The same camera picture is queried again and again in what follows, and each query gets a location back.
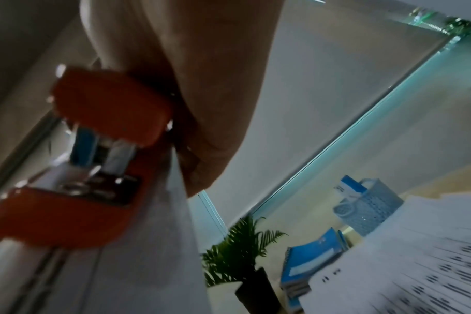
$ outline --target ceiling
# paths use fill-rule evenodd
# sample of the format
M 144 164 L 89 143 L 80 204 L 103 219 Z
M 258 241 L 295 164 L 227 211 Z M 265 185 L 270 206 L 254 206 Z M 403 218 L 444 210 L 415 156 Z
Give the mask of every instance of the ceiling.
M 78 0 L 0 0 L 0 102 L 78 13 Z

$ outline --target black pot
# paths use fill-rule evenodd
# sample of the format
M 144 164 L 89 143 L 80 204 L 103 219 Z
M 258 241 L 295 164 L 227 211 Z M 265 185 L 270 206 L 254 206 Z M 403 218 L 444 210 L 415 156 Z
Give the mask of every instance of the black pot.
M 281 309 L 281 304 L 263 268 L 258 269 L 253 277 L 243 282 L 235 294 L 249 314 L 276 314 Z

